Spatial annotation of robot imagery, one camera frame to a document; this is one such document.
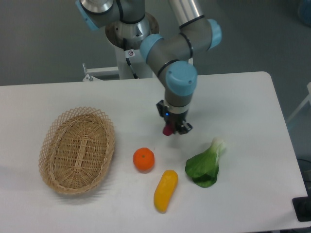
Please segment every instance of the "orange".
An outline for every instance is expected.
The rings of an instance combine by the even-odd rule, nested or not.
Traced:
[[[149,170],[155,164],[155,155],[146,147],[140,148],[133,155],[133,163],[140,171]]]

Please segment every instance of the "wicker basket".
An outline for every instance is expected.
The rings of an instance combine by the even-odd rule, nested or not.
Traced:
[[[108,116],[93,108],[66,111],[51,125],[43,142],[39,170],[58,193],[80,194],[104,178],[115,147]]]

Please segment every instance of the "black object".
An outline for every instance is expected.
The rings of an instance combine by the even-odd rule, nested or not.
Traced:
[[[168,67],[170,64],[174,63],[174,62],[178,62],[179,60],[178,59],[173,59],[173,60],[170,60],[169,62],[165,63],[160,69],[159,71],[157,72],[157,77],[160,76],[161,72],[166,68]]]
[[[311,197],[294,198],[293,205],[299,222],[311,221]]]
[[[125,38],[123,38],[123,51],[126,51],[126,42],[127,42],[127,40]],[[126,60],[127,65],[131,68],[131,71],[133,73],[134,79],[139,79],[139,77],[137,76],[137,74],[135,73],[135,71],[134,71],[134,69],[132,67],[130,59],[126,58],[125,60]]]
[[[156,104],[156,107],[160,116],[164,118],[166,125],[170,125],[172,128],[174,134],[176,132],[179,134],[186,134],[193,129],[193,127],[186,122],[186,115],[188,111],[179,114],[171,113],[168,111],[168,108],[164,106],[164,100],[159,101]]]
[[[183,27],[186,27],[187,25],[192,24],[193,22],[198,21],[199,19],[202,19],[202,18],[204,18],[204,17],[205,17],[205,16],[202,15],[202,16],[199,16],[199,17],[197,17],[197,18],[194,18],[194,19],[188,21],[187,23],[184,23],[183,25],[180,25],[180,26],[179,26],[179,29],[182,29]]]
[[[186,43],[188,44],[189,50],[190,50],[190,58],[192,58],[193,57],[193,47],[192,47],[190,40],[188,39],[188,37],[184,33],[179,33],[179,34],[182,35],[182,37],[186,40]]]

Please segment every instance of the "black cable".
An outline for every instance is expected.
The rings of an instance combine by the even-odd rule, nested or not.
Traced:
[[[170,64],[172,64],[172,63],[174,63],[174,62],[177,62],[177,61],[179,61],[179,60],[178,60],[178,59],[173,59],[173,60],[170,60],[169,62],[165,63],[165,64],[161,67],[161,69],[159,69],[159,71],[157,72],[157,77],[160,76],[161,72],[162,72],[166,67],[168,67]]]
[[[117,3],[117,5],[118,5],[119,14],[120,14],[120,19],[123,19],[123,8],[122,8],[122,5],[121,5],[120,0],[116,0],[116,3]]]
[[[123,38],[123,51],[126,51],[125,47],[126,47],[126,39]],[[130,62],[130,59],[126,58],[125,60],[126,60],[126,63],[128,64],[128,66],[131,68],[131,71],[133,73],[134,79],[139,79],[139,77],[137,76],[136,72],[134,71],[134,68],[133,68],[133,66],[132,66],[132,64]]]
[[[189,25],[189,24],[191,24],[191,23],[193,23],[193,22],[195,22],[195,21],[197,21],[197,20],[199,20],[199,19],[202,19],[202,18],[204,18],[204,17],[205,17],[205,16],[202,15],[202,16],[199,16],[199,17],[197,17],[197,18],[194,18],[194,19],[188,21],[187,23],[184,23],[183,25],[180,25],[180,26],[179,26],[179,29],[182,29],[183,27],[186,27],[187,25]]]
[[[190,50],[190,58],[192,58],[193,57],[193,47],[192,47],[190,40],[188,39],[188,37],[184,33],[179,33],[179,34],[186,40],[186,43],[188,44],[188,47]]]
[[[308,162],[308,163],[310,163],[310,164],[311,164],[311,161],[306,160],[306,159],[297,159],[297,160],[300,160],[300,161],[305,161],[305,162]]]

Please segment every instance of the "gray floor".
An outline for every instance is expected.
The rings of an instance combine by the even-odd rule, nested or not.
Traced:
[[[75,0],[0,0],[0,85],[79,82],[88,68],[116,66],[104,30],[90,32]],[[219,22],[222,43],[194,57],[199,74],[266,71],[287,118],[311,82],[311,27],[299,0],[199,0]],[[164,37],[178,33],[167,0],[146,0]],[[290,131],[297,157],[311,159],[311,111]],[[302,170],[311,169],[301,164]]]

